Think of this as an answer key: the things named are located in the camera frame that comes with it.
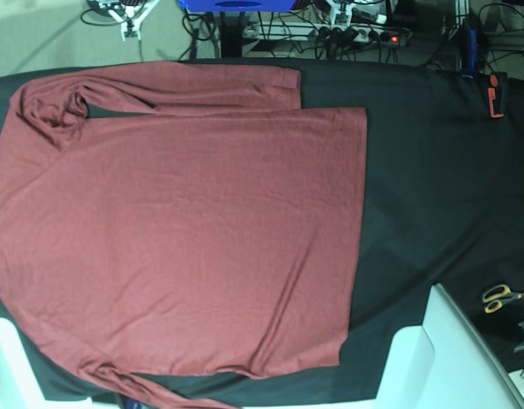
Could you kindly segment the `red long-sleeve T-shirt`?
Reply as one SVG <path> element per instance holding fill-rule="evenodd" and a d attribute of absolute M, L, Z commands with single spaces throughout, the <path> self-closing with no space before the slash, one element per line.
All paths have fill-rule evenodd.
<path fill-rule="evenodd" d="M 17 89 L 0 133 L 0 299 L 55 364 L 162 408 L 155 375 L 336 366 L 366 179 L 362 107 L 298 71 L 109 66 Z"/>

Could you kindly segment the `black table cloth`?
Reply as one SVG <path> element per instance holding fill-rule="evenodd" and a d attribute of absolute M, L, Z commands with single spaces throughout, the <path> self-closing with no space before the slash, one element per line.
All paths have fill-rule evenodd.
<path fill-rule="evenodd" d="M 341 364 L 284 377 L 162 377 L 191 398 L 239 406 L 321 404 L 376 395 L 394 333 L 423 318 L 443 284 L 509 372 L 524 369 L 524 302 L 485 314 L 481 293 L 524 291 L 524 81 L 492 119 L 487 83 L 367 62 L 273 60 L 301 73 L 306 108 L 364 107 L 366 207 Z"/>

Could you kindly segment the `white power strip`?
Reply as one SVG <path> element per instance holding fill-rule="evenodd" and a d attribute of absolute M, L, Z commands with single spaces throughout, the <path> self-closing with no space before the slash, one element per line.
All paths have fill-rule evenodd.
<path fill-rule="evenodd" d="M 317 32 L 317 39 L 334 44 L 338 47 L 353 44 L 376 44 L 401 46 L 412 37 L 412 31 L 406 28 L 388 28 L 375 26 L 348 26 L 330 28 L 322 26 Z"/>

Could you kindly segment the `blue plastic box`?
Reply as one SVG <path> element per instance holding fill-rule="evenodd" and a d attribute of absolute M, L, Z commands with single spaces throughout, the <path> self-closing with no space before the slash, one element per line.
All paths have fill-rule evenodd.
<path fill-rule="evenodd" d="M 190 12 L 288 12 L 295 0 L 178 0 Z"/>

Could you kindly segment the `orange and black clamp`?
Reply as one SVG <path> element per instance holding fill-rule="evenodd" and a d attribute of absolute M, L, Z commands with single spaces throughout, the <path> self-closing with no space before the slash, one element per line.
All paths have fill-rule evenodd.
<path fill-rule="evenodd" d="M 487 101 L 491 118 L 502 118 L 504 116 L 508 82 L 509 77 L 504 72 L 494 72 L 489 76 Z"/>

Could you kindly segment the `black stand post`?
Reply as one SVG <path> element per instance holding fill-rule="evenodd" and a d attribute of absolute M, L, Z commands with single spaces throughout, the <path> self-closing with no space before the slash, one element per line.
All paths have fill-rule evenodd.
<path fill-rule="evenodd" d="M 247 17 L 246 12 L 219 12 L 216 15 L 222 58 L 242 56 L 243 31 Z"/>

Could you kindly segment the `yellow-handled scissors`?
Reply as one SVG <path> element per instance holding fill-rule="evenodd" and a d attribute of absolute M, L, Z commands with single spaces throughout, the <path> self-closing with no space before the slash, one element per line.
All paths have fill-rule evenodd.
<path fill-rule="evenodd" d="M 524 292 L 512 291 L 508 285 L 495 285 L 481 296 L 485 314 L 493 314 L 512 302 L 524 300 Z"/>

